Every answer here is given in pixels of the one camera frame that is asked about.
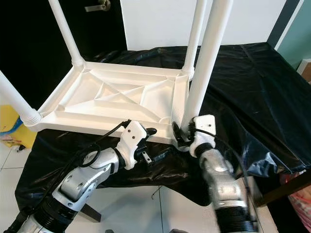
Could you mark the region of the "yellow bag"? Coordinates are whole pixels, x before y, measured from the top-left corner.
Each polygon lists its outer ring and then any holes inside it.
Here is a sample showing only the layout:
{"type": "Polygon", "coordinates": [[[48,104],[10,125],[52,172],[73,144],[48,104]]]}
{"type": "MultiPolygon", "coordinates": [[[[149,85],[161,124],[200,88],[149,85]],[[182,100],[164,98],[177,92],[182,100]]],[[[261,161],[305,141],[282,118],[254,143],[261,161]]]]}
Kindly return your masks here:
{"type": "Polygon", "coordinates": [[[0,142],[7,147],[33,148],[37,133],[24,125],[10,105],[0,105],[0,142]]]}

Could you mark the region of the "white plastic table leg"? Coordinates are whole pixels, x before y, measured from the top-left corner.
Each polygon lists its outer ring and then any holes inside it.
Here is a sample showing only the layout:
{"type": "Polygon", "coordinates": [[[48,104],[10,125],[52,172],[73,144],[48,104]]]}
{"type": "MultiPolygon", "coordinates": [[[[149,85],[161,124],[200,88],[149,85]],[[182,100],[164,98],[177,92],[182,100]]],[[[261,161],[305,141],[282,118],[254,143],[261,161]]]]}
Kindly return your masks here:
{"type": "Polygon", "coordinates": [[[192,80],[195,71],[196,51],[199,46],[199,37],[201,35],[206,7],[207,0],[196,0],[184,66],[181,69],[182,75],[187,76],[189,81],[192,80]]]}
{"type": "Polygon", "coordinates": [[[64,11],[62,10],[59,0],[48,0],[48,3],[51,7],[54,18],[56,20],[56,24],[60,29],[60,33],[62,34],[65,45],[68,49],[69,55],[71,57],[71,64],[73,66],[83,67],[85,63],[84,58],[80,55],[79,49],[75,42],[75,38],[70,31],[68,22],[66,20],[64,11]]]}
{"type": "Polygon", "coordinates": [[[184,117],[181,123],[183,131],[188,131],[191,120],[200,114],[233,2],[234,0],[213,0],[212,2],[188,99],[185,103],[184,117]]]}
{"type": "Polygon", "coordinates": [[[42,120],[41,114],[36,111],[9,82],[6,75],[0,71],[0,93],[5,100],[18,113],[20,119],[27,127],[32,127],[42,120]]]}

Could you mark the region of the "black door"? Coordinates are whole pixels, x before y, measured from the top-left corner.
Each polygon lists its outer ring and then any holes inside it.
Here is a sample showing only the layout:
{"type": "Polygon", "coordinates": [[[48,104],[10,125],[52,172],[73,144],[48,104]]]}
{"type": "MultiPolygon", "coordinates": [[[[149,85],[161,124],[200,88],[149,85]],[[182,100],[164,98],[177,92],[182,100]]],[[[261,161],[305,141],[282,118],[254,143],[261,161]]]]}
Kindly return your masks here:
{"type": "MultiPolygon", "coordinates": [[[[100,0],[59,0],[80,55],[97,61],[127,49],[120,0],[106,11],[87,11],[100,0]]],[[[71,69],[71,56],[48,0],[0,4],[0,71],[35,109],[71,69]]]]}

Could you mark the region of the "brown wooden cabinet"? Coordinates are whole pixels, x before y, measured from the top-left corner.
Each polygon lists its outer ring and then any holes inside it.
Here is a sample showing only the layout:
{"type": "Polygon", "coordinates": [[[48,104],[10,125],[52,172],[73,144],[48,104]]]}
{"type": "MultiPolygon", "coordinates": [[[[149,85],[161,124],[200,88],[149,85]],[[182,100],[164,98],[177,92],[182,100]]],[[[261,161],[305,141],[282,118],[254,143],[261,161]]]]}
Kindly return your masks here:
{"type": "Polygon", "coordinates": [[[303,59],[297,68],[297,73],[307,82],[311,83],[311,58],[303,59]]]}

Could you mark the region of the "white board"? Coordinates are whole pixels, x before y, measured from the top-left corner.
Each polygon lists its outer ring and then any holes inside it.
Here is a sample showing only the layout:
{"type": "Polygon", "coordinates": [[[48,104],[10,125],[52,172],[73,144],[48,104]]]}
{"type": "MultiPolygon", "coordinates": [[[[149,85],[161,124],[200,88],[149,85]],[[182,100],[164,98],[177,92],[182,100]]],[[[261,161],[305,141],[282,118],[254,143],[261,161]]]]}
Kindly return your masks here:
{"type": "MultiPolygon", "coordinates": [[[[233,0],[223,45],[266,42],[286,0],[233,0]]],[[[120,0],[128,50],[187,46],[196,0],[120,0]]]]}

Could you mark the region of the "white plastic table top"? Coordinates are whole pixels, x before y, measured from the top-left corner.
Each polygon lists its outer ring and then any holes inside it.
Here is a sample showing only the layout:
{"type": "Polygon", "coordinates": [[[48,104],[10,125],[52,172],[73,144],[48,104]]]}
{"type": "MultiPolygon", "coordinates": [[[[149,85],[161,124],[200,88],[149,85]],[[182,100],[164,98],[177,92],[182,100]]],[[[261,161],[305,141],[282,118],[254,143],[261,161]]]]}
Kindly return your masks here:
{"type": "Polygon", "coordinates": [[[85,62],[70,69],[29,128],[103,135],[130,119],[157,130],[150,142],[173,144],[188,92],[179,69],[85,62]]]}

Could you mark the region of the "black plastic sheet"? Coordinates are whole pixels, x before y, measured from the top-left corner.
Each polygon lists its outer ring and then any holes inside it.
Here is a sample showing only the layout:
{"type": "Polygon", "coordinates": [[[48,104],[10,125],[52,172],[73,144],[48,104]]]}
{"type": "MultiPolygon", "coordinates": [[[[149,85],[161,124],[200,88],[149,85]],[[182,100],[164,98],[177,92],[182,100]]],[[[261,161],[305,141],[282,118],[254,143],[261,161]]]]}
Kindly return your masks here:
{"type": "MultiPolygon", "coordinates": [[[[90,61],[181,68],[185,51],[185,46],[118,50],[90,61]]],[[[311,171],[311,85],[271,45],[222,45],[201,113],[216,117],[216,135],[243,157],[264,197],[282,186],[284,175],[311,171]]],[[[64,166],[95,138],[56,130],[38,133],[12,191],[18,209],[36,206],[64,166]]],[[[112,175],[98,188],[161,185],[206,206],[207,184],[201,176],[195,158],[174,152],[151,168],[139,163],[112,175]]]]}

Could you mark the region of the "pink plastic bag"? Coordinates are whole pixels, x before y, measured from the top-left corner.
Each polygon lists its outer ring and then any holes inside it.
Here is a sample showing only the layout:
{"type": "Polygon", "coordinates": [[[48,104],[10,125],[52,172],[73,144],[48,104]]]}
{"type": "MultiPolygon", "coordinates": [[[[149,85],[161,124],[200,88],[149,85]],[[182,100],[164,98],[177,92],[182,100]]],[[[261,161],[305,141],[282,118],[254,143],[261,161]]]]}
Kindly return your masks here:
{"type": "MultiPolygon", "coordinates": [[[[287,184],[293,181],[294,178],[298,178],[306,171],[296,172],[292,174],[280,174],[280,183],[287,184]]],[[[305,224],[311,224],[311,185],[296,191],[289,195],[289,200],[293,204],[294,210],[298,214],[298,217],[305,224]]]]}

